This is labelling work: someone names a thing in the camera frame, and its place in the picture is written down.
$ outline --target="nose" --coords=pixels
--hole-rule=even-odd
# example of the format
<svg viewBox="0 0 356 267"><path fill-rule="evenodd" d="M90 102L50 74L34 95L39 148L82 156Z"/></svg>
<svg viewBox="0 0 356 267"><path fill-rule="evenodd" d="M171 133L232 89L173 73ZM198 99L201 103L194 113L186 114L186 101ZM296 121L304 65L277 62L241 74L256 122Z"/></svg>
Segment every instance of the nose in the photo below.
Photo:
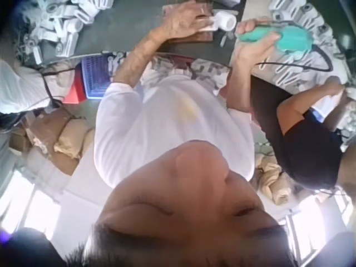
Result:
<svg viewBox="0 0 356 267"><path fill-rule="evenodd" d="M217 216L229 166L220 150L208 142L184 144L176 158L180 211L189 220Z"/></svg>

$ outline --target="closed eye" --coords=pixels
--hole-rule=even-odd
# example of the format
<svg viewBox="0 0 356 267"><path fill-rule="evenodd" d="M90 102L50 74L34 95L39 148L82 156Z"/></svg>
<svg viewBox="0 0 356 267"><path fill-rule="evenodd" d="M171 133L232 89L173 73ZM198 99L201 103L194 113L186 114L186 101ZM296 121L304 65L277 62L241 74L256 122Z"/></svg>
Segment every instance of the closed eye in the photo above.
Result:
<svg viewBox="0 0 356 267"><path fill-rule="evenodd" d="M241 210L239 211L238 213L236 213L234 216L237 216L237 217L242 217L242 216L246 216L248 214L251 214L253 211L255 211L256 208L254 207L251 207L251 208L248 208L248 209L244 209L244 210Z"/></svg>

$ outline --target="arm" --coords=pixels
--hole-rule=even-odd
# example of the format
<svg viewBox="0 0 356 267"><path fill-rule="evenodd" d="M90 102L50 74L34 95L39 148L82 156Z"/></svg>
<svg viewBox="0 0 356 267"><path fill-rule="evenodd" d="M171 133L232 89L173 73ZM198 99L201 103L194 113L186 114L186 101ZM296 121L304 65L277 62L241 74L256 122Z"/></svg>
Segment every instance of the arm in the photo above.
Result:
<svg viewBox="0 0 356 267"><path fill-rule="evenodd" d="M117 70L114 82L135 87L139 82L147 64L158 48L168 39L184 38L195 34L200 29L212 24L202 4L195 1L186 2L169 14L162 26L153 29L125 59Z"/></svg>
<svg viewBox="0 0 356 267"><path fill-rule="evenodd" d="M323 124L330 132L336 131L339 123L344 118L345 114L350 110L354 100L343 96L340 104L325 118Z"/></svg>
<svg viewBox="0 0 356 267"><path fill-rule="evenodd" d="M238 34L252 31L260 22L252 19L241 23ZM275 42L280 38L276 33L256 43L244 43L237 48L233 70L229 80L226 105L241 112L250 112L251 71L255 64L262 62L274 50Z"/></svg>
<svg viewBox="0 0 356 267"><path fill-rule="evenodd" d="M162 29L153 29L125 59L116 72L114 82L124 83L134 88L152 56L165 41L166 37Z"/></svg>
<svg viewBox="0 0 356 267"><path fill-rule="evenodd" d="M343 85L329 82L321 86L301 92L281 103L277 109L277 117L282 134L285 135L294 125L304 120L303 114L325 96L335 96L342 92Z"/></svg>

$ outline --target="blue plastic crate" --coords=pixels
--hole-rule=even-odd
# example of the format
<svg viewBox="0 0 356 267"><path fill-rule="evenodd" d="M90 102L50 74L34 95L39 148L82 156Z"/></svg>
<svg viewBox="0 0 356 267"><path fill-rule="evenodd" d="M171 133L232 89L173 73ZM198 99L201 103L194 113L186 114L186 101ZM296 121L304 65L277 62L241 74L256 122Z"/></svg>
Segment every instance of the blue plastic crate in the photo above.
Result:
<svg viewBox="0 0 356 267"><path fill-rule="evenodd" d="M111 83L107 61L109 56L87 57L82 60L84 88L88 99L102 99Z"/></svg>

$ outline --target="hand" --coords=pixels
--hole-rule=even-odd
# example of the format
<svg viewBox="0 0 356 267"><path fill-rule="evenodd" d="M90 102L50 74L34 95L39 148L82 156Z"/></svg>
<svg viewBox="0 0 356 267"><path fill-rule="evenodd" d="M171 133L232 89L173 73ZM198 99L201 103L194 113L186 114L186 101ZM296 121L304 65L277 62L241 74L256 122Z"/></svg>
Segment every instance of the hand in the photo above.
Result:
<svg viewBox="0 0 356 267"><path fill-rule="evenodd" d="M236 29L237 34L244 34L251 32L259 24L265 23L264 21L258 21L257 19L250 19L242 22ZM248 68L249 72L253 67L260 62L263 62L274 51L275 42L280 39L278 33L271 33L258 42L254 43L241 43L236 50L235 65L241 66L244 69Z"/></svg>
<svg viewBox="0 0 356 267"><path fill-rule="evenodd" d="M195 1L183 3L164 18L164 22L159 28L161 37L173 39L191 36L200 29L212 25L213 22L208 18L210 15L206 10L206 4Z"/></svg>
<svg viewBox="0 0 356 267"><path fill-rule="evenodd" d="M327 90L329 96L337 96L345 90L345 86L338 82L329 82Z"/></svg>

